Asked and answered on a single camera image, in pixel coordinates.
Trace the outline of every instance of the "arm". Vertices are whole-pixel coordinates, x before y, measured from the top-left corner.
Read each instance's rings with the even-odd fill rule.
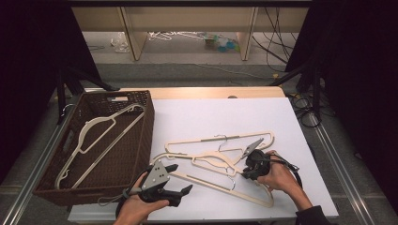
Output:
[[[293,200],[298,208],[298,220],[302,225],[323,225],[330,224],[320,206],[313,207],[307,194],[299,186],[292,173],[282,164],[271,162],[270,171],[267,175],[259,176],[257,181],[261,184],[268,185],[269,191],[274,189],[281,190]]]
[[[145,173],[137,180],[134,186],[137,188],[141,183]],[[150,213],[167,206],[167,200],[146,203],[137,195],[130,196],[123,204],[114,225],[139,225],[147,220]]]

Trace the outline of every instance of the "black backdrop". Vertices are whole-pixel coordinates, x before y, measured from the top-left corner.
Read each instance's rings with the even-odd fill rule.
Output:
[[[1,183],[46,110],[59,71],[69,66],[100,76],[70,7],[7,0],[0,27]]]
[[[332,108],[398,214],[398,11],[387,1],[347,4],[325,71]]]

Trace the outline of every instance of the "blue object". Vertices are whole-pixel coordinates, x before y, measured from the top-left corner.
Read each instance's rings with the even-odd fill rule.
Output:
[[[223,46],[220,46],[220,47],[218,48],[218,50],[219,50],[219,52],[221,52],[221,53],[225,53],[225,52],[226,52],[226,48],[223,47]]]
[[[226,43],[226,47],[227,47],[228,49],[235,49],[235,44],[234,44],[234,42],[232,42],[232,41],[228,41],[228,42]]]

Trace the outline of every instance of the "wrist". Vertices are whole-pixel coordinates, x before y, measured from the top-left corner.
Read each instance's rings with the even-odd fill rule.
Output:
[[[289,189],[289,191],[286,192],[286,194],[290,196],[290,198],[293,200],[299,211],[313,207],[313,204],[311,203],[307,194],[299,186]]]

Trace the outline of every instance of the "brown basket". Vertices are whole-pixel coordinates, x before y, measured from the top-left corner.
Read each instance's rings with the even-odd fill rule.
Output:
[[[71,188],[88,167],[112,141],[142,113],[138,107],[115,118],[116,124],[86,154],[78,153],[69,166],[67,178],[60,189],[54,183],[69,156],[78,144],[80,130],[85,122],[100,116],[110,116],[132,103],[145,106],[145,115],[135,124],[77,187]],[[100,197],[122,193],[149,163],[155,110],[149,91],[96,92],[81,95],[78,104],[63,130],[54,154],[33,193],[57,205],[96,203]],[[89,129],[82,149],[86,149],[112,124],[101,122]]]

